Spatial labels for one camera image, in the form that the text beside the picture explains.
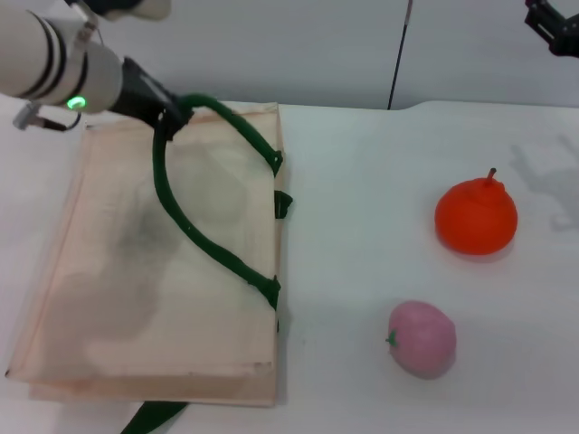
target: white tabletop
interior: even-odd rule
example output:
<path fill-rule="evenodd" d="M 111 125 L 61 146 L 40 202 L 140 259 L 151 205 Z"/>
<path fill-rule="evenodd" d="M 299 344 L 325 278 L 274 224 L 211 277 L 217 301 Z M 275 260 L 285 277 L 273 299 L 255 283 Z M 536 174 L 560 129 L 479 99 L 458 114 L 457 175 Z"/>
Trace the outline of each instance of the white tabletop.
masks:
<path fill-rule="evenodd" d="M 21 134 L 1 120 L 6 363 L 78 133 Z M 295 203 L 283 242 L 278 406 L 192 405 L 170 433 L 576 432 L 579 109 L 283 106 L 281 121 Z M 516 242 L 463 258 L 437 241 L 434 206 L 492 166 L 517 204 Z M 389 312 L 410 298 L 456 323 L 457 362 L 439 380 L 415 379 L 388 355 Z M 137 408 L 31 402 L 5 380 L 0 397 L 2 432 L 116 434 Z"/>

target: toy fruit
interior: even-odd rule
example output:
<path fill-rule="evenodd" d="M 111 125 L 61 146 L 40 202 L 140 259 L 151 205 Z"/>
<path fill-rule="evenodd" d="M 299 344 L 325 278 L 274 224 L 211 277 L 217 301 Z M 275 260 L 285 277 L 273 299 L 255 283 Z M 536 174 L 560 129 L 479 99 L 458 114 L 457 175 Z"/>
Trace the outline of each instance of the toy fruit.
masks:
<path fill-rule="evenodd" d="M 422 301 L 406 301 L 390 315 L 390 354 L 406 371 L 424 379 L 446 373 L 454 362 L 454 323 Z"/>
<path fill-rule="evenodd" d="M 469 255 L 488 255 L 501 250 L 515 236 L 517 208 L 505 186 L 486 178 L 453 186 L 438 202 L 434 221 L 441 240 Z"/>

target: green bag handle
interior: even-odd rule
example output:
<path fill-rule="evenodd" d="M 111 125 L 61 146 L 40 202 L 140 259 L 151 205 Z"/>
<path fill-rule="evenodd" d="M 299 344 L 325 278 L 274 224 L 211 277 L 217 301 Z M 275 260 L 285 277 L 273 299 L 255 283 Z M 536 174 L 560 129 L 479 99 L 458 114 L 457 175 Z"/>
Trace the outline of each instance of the green bag handle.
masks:
<path fill-rule="evenodd" d="M 270 144 L 245 118 L 233 113 L 227 106 L 224 106 L 224 104 L 216 99 L 197 94 L 182 97 L 177 104 L 179 108 L 184 111 L 199 107 L 211 109 L 245 137 L 250 145 L 252 145 L 270 165 L 274 176 L 279 172 L 281 164 L 283 163 L 281 151 L 273 150 Z M 278 295 L 281 289 L 277 277 L 265 278 L 259 272 L 248 267 L 233 253 L 209 240 L 197 230 L 179 207 L 179 204 L 173 196 L 166 175 L 166 142 L 167 123 L 166 120 L 162 118 L 155 128 L 153 138 L 153 177 L 155 190 L 157 191 L 157 196 L 163 208 L 165 208 L 165 211 L 171 216 L 189 240 L 211 258 L 243 278 L 250 285 L 255 286 L 268 300 L 271 307 L 277 309 Z M 292 202 L 293 199 L 288 194 L 279 191 L 274 192 L 276 219 L 283 219 L 287 215 L 288 208 Z M 145 402 L 121 434 L 148 434 L 172 419 L 187 405 L 186 402 Z"/>

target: fruit stem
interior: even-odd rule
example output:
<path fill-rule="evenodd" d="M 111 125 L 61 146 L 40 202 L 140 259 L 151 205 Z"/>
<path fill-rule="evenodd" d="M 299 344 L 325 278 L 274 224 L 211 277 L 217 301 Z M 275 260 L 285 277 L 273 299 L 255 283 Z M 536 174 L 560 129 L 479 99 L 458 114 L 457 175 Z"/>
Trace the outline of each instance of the fruit stem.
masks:
<path fill-rule="evenodd" d="M 396 342 L 396 330 L 390 332 L 390 335 L 388 336 L 388 339 L 386 339 L 386 342 L 391 346 L 393 346 L 394 348 L 398 346 L 398 343 Z"/>
<path fill-rule="evenodd" d="M 485 181 L 486 185 L 490 185 L 490 181 L 492 180 L 492 177 L 495 175 L 496 172 L 497 172 L 497 169 L 495 169 L 494 167 L 489 170 L 489 174 L 487 175 L 487 180 Z"/>

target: green led light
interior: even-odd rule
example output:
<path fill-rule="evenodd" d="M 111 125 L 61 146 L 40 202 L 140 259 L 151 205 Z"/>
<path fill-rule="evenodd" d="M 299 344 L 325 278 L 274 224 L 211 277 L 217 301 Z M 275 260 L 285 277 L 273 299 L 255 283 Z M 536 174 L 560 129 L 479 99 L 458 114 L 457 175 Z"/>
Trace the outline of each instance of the green led light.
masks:
<path fill-rule="evenodd" d="M 87 100 L 83 97 L 74 97 L 69 99 L 66 105 L 69 106 L 71 110 L 78 110 L 87 105 Z"/>

